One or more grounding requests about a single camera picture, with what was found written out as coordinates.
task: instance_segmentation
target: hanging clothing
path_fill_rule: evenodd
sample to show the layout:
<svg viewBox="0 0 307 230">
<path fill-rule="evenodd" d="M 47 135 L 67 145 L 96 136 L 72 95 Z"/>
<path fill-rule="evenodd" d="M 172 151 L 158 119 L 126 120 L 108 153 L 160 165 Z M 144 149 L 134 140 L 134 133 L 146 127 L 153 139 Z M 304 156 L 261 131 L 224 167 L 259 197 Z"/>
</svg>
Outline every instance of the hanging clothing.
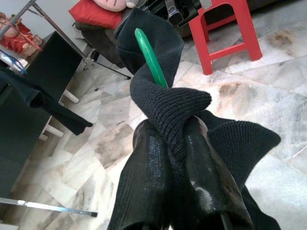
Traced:
<svg viewBox="0 0 307 230">
<path fill-rule="evenodd" d="M 93 126 L 92 123 L 89 123 L 71 110 L 61 106 L 46 91 L 35 85 L 30 79 L 21 77 L 13 71 L 2 67 L 0 68 L 0 79 L 3 79 L 14 87 L 28 107 L 44 109 L 75 135 L 82 133 L 86 127 Z"/>
<path fill-rule="evenodd" d="M 134 39 L 136 28 L 142 29 L 152 44 L 169 89 L 155 84 L 136 39 Z M 142 193 L 142 190 L 146 190 L 146 193 L 150 194 L 150 190 L 156 188 L 138 183 L 137 187 L 133 188 L 133 192 L 130 192 L 131 190 L 127 190 L 122 181 L 124 178 L 130 178 L 129 181 L 132 182 L 135 180 L 133 177 L 137 177 L 139 174 L 123 171 L 108 230 L 123 230 L 127 226 L 131 227 L 129 229 L 138 230 L 142 228 L 142 223 L 149 224 L 153 229 L 165 229 L 167 221 L 170 221 L 174 230 L 198 230 L 204 229 L 204 227 L 207 227 L 206 229 L 222 229 L 219 228 L 223 227 L 221 219 L 217 217 L 223 213 L 228 215 L 235 230 L 279 230 L 277 222 L 260 211 L 244 187 L 245 180 L 252 168 L 271 148 L 280 142 L 279 136 L 254 123 L 219 119 L 206 112 L 203 115 L 203 110 L 211 102 L 211 97 L 207 92 L 187 88 L 171 88 L 184 44 L 177 32 L 163 19 L 134 9 L 129 18 L 117 29 L 116 37 L 119 40 L 119 55 L 126 67 L 134 74 L 130 85 L 131 97 L 147 115 L 150 123 L 167 146 L 169 168 L 172 172 L 171 199 L 169 199 L 171 211 L 161 210 L 155 213 L 160 217 L 156 217 L 158 220 L 151 218 L 151 221 L 144 221 L 148 220 L 148 218 L 143 218 L 147 211 L 160 210 L 160 207 L 157 206 L 160 206 L 161 203 L 151 202 L 141 210 L 136 210 L 133 209 L 133 204 L 138 202 L 136 200 L 138 197 L 135 195 L 130 197 L 130 204 L 127 207 L 126 201 L 121 198 L 122 194 L 129 196 Z M 207 140 L 204 141 L 203 135 L 200 133 L 200 126 L 195 124 L 196 121 L 191 123 L 190 119 L 193 115 L 200 116 L 201 121 L 207 126 Z M 232 143 L 234 148 L 227 149 L 226 145 L 219 148 L 221 142 Z M 242 152 L 236 151 L 235 147 L 240 149 L 242 146 L 244 146 L 241 148 Z M 142 153 L 160 152 L 158 155 L 161 158 L 165 150 L 156 149 L 155 151 L 155 148 L 152 145 L 149 151 L 143 149 Z M 134 171 L 137 170 L 137 165 L 146 164 L 146 162 L 133 157 L 136 152 L 137 149 L 134 148 L 134 152 L 126 164 L 128 168 L 130 164 L 135 165 Z M 156 174 L 161 172 L 161 169 L 156 168 Z M 234 182 L 229 182 L 230 173 Z M 168 186 L 163 186 L 161 190 L 164 192 L 156 193 L 160 200 L 164 200 L 165 194 L 168 194 L 167 189 Z M 125 213 L 119 211 L 123 207 L 126 207 Z"/>
</svg>

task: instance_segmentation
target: black fabric hanging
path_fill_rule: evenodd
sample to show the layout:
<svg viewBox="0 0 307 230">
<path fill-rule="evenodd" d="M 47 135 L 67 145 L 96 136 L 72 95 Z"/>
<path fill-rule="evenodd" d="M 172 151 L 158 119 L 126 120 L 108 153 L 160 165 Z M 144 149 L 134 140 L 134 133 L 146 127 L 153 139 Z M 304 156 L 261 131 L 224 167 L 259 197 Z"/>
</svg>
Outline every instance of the black fabric hanging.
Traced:
<svg viewBox="0 0 307 230">
<path fill-rule="evenodd" d="M 61 106 L 47 92 L 36 86 L 30 79 L 20 77 L 13 71 L 2 67 L 0 68 L 0 78 L 16 89 L 28 107 L 44 109 L 75 135 L 82 133 L 86 127 L 93 126 L 92 123 L 89 123 L 71 110 Z"/>
</svg>

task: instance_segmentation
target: red pillow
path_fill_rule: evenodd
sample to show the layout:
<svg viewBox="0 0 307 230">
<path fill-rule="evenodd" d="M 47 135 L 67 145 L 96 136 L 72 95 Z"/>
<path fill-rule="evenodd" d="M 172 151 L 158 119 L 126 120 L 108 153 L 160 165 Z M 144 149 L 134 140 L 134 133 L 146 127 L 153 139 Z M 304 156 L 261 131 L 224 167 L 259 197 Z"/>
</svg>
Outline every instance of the red pillow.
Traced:
<svg viewBox="0 0 307 230">
<path fill-rule="evenodd" d="M 121 12 L 107 11 L 93 0 L 80 0 L 69 10 L 75 21 L 115 29 L 121 22 Z"/>
</svg>

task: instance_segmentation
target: chair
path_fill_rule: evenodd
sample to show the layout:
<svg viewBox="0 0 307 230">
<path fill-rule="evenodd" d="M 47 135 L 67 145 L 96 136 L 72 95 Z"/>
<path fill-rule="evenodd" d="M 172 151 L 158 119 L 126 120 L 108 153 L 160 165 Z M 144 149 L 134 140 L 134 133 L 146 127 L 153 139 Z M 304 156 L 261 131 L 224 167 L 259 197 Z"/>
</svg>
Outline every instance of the chair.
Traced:
<svg viewBox="0 0 307 230">
<path fill-rule="evenodd" d="M 233 54 L 241 50 L 247 50 L 249 52 L 251 60 L 255 61 L 262 57 L 262 53 L 257 40 L 256 32 L 253 26 L 252 18 L 250 16 L 248 4 L 246 0 L 211 0 L 212 7 L 204 10 L 200 8 L 198 10 L 198 16 L 189 21 L 191 33 L 195 42 L 195 46 L 198 52 L 198 56 L 201 60 L 201 66 L 205 75 L 212 74 L 211 61 L 224 57 L 226 55 Z M 225 18 L 219 22 L 207 25 L 204 14 L 207 11 L 212 10 L 223 4 L 229 4 L 234 9 L 235 15 Z M 209 31 L 217 28 L 221 25 L 229 23 L 233 20 L 237 20 L 240 28 L 243 43 L 225 48 L 223 50 L 209 54 L 207 42 L 209 39 Z"/>
</svg>

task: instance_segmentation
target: marble floor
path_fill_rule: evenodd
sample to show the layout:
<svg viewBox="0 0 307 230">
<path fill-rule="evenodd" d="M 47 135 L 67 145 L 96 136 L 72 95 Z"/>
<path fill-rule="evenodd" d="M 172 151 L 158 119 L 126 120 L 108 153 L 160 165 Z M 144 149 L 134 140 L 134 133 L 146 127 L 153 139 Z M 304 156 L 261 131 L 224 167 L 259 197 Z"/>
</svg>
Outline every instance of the marble floor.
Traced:
<svg viewBox="0 0 307 230">
<path fill-rule="evenodd" d="M 253 14 L 263 58 L 250 61 L 240 52 L 213 63 L 202 74 L 191 38 L 185 39 L 175 87 L 207 91 L 215 115 L 259 123 L 282 141 L 251 173 L 247 186 L 260 208 L 282 230 L 307 229 L 307 0 L 281 1 Z M 236 24 L 213 31 L 211 51 L 241 42 Z M 118 178 L 132 151 L 135 127 L 146 118 L 131 100 L 130 82 L 94 67 L 99 90 L 87 70 L 76 71 L 70 91 L 78 104 L 64 104 L 94 123 L 79 136 L 57 121 L 65 133 L 38 141 L 12 198 L 98 211 L 92 218 L 24 207 L 9 207 L 5 223 L 19 230 L 106 230 Z"/>
</svg>

